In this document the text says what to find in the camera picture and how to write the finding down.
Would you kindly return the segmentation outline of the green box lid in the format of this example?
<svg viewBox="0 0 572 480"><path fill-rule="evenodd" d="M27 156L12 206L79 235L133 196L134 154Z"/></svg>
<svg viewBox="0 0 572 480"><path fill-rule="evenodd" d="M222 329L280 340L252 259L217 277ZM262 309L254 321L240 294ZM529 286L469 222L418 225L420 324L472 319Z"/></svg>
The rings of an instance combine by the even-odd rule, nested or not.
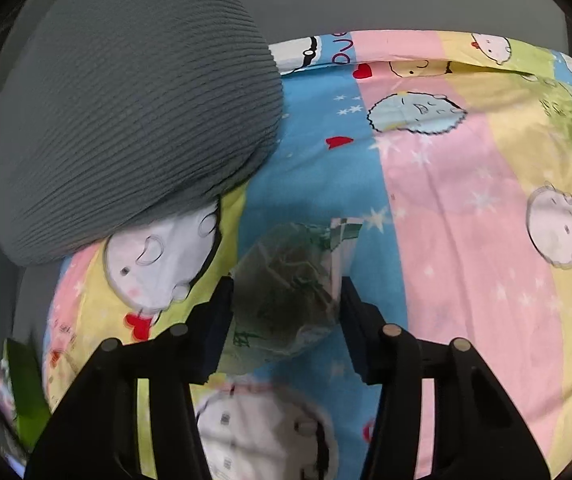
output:
<svg viewBox="0 0 572 480"><path fill-rule="evenodd" d="M28 452L32 452L50 419L39 365L30 348L13 339L5 341L5 358L16 413L16 434Z"/></svg>

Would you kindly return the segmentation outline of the colourful cartoon bedsheet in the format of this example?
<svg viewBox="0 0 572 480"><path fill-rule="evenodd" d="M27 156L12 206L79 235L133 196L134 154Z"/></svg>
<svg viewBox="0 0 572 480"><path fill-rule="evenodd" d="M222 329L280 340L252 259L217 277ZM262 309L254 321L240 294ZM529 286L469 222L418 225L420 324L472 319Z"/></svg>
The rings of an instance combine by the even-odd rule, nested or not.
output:
<svg viewBox="0 0 572 480"><path fill-rule="evenodd" d="M63 263L49 405L103 339L184 321L274 226L358 218L359 296L417 338L470 340L559 474L572 461L572 58L412 30L308 36L272 55L285 111L257 174ZM218 370L193 396L215 478L355 479L379 391L335 327L293 358Z"/></svg>

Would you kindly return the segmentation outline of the grey ribbed pillow left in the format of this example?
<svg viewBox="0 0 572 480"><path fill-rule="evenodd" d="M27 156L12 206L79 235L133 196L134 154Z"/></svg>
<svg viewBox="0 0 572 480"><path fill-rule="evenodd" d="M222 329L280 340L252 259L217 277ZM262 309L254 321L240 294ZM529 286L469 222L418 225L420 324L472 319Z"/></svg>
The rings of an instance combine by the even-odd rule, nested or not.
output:
<svg viewBox="0 0 572 480"><path fill-rule="evenodd" d="M283 86L240 0L28 0L0 69L0 248L19 266L192 211L272 153Z"/></svg>

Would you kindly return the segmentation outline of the bagged steel wool small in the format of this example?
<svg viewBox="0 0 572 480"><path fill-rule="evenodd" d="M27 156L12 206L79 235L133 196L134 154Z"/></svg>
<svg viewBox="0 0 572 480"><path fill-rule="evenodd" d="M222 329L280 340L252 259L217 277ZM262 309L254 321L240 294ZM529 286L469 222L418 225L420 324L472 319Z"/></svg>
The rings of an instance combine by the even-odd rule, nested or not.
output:
<svg viewBox="0 0 572 480"><path fill-rule="evenodd" d="M252 245L231 271L233 320L221 372L243 375L293 358L333 331L362 226L358 218L280 223Z"/></svg>

